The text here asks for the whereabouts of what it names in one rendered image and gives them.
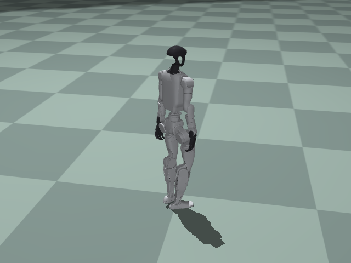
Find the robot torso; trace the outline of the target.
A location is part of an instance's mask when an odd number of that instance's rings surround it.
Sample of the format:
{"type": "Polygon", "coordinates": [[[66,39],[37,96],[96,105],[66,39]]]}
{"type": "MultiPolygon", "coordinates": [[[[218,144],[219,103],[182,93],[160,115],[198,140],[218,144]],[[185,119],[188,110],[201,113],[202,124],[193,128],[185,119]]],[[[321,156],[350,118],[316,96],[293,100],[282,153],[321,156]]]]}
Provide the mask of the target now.
{"type": "Polygon", "coordinates": [[[177,74],[170,74],[167,73],[168,70],[162,74],[162,101],[164,108],[171,112],[165,118],[164,124],[168,133],[176,135],[176,129],[184,125],[183,120],[180,119],[182,114],[180,111],[183,111],[183,88],[180,77],[187,75],[180,70],[177,74]]]}

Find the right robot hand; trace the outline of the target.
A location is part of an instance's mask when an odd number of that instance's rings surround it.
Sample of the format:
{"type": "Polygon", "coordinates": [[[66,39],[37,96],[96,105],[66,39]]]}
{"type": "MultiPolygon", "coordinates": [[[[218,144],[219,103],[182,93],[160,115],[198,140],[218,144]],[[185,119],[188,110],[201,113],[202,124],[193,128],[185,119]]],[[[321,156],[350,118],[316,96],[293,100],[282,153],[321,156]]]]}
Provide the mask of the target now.
{"type": "Polygon", "coordinates": [[[196,142],[196,134],[194,135],[193,131],[189,131],[189,137],[190,137],[190,142],[189,142],[189,149],[185,150],[186,152],[191,151],[194,146],[195,146],[195,142],[196,142]]]}

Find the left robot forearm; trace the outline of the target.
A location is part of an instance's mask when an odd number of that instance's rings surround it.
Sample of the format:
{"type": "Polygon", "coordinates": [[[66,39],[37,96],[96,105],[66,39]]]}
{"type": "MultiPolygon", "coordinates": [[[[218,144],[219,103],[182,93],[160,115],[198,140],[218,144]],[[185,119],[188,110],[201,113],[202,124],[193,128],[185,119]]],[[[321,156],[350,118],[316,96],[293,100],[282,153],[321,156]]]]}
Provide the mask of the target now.
{"type": "Polygon", "coordinates": [[[157,117],[159,116],[160,122],[165,120],[166,109],[164,108],[163,101],[158,97],[158,112],[157,117]]]}

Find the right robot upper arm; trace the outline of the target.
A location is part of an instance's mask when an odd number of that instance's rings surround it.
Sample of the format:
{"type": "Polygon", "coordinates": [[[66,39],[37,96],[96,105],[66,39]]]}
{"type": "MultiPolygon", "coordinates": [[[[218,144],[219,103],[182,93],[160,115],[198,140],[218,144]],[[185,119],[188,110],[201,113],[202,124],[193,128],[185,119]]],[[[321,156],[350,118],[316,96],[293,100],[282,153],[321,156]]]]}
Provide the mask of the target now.
{"type": "Polygon", "coordinates": [[[192,93],[194,87],[194,80],[188,76],[181,76],[181,86],[183,88],[183,110],[187,113],[187,108],[189,105],[192,105],[192,93]]]}

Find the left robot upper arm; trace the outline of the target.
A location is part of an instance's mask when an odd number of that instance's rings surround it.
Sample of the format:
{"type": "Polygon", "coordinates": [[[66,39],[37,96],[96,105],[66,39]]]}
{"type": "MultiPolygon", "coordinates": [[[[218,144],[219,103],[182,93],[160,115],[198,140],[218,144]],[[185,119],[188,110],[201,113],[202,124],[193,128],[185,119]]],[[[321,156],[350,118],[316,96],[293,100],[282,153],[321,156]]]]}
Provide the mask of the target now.
{"type": "Polygon", "coordinates": [[[159,78],[159,99],[162,101],[162,74],[165,70],[160,71],[158,73],[158,78],[159,78]]]}

